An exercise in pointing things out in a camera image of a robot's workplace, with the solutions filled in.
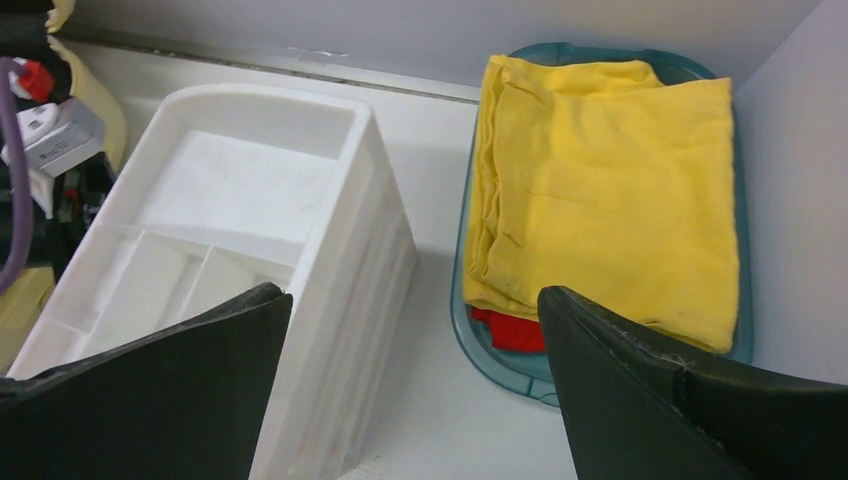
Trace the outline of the white plastic drawer organizer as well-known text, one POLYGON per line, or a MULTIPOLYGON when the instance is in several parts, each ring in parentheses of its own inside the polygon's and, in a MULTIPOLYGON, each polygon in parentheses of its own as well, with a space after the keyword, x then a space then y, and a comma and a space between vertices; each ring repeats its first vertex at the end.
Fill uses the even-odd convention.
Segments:
POLYGON ((417 258, 368 104, 186 88, 156 111, 4 379, 269 282, 293 308, 245 479, 339 479, 359 463, 417 258))

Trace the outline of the yellow garment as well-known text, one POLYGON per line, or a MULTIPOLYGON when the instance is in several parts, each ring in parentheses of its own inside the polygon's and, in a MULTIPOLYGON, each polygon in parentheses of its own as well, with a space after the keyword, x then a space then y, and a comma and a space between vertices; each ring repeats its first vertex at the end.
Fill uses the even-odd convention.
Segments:
POLYGON ((726 353, 740 297, 729 78, 644 61, 490 58, 471 161, 462 297, 536 320, 565 286, 726 353))

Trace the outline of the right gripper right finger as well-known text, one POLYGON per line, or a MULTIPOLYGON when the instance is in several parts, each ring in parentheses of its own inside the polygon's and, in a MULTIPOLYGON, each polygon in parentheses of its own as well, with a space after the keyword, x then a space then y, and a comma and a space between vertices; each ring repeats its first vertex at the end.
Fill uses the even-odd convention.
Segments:
POLYGON ((581 479, 843 479, 847 389, 709 353, 561 286, 538 314, 581 479))

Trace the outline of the yellow hard-shell suitcase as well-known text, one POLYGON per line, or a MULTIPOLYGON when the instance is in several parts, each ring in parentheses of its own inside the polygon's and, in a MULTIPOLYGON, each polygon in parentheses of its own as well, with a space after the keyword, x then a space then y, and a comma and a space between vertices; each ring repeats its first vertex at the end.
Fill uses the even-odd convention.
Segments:
MULTIPOLYGON (((54 79, 53 99, 78 99, 105 122, 103 151, 78 168, 80 185, 88 189, 88 197, 94 198, 108 193, 122 169, 127 125, 113 95, 75 53, 55 38, 72 15, 74 6, 73 1, 3 1, 1 54, 38 62, 54 79)), ((36 225, 34 234, 54 236, 62 243, 48 248, 48 256, 55 266, 27 267, 7 290, 1 292, 2 376, 6 375, 41 315, 84 229, 48 221, 36 225)))

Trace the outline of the red white striped garment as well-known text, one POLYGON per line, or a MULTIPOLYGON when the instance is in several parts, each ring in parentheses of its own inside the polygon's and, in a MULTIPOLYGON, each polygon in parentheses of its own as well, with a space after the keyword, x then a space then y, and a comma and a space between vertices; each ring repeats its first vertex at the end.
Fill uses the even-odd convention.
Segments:
POLYGON ((545 352, 542 331, 536 321, 477 307, 471 308, 471 317, 486 326, 491 346, 497 350, 521 354, 545 352))

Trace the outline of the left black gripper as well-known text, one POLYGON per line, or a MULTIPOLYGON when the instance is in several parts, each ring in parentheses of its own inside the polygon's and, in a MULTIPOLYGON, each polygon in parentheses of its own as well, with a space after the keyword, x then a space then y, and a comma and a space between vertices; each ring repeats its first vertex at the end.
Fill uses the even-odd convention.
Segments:
POLYGON ((116 174, 108 157, 98 153, 60 175, 52 187, 53 213, 48 218, 32 203, 33 229, 27 268, 50 267, 59 279, 93 224, 116 174))

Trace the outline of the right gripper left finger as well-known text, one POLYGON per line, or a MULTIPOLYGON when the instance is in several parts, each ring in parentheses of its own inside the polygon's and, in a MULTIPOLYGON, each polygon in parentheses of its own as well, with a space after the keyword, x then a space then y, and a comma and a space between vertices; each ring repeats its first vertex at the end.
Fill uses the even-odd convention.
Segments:
POLYGON ((245 479, 293 308, 265 282, 188 320, 1 382, 5 479, 245 479))

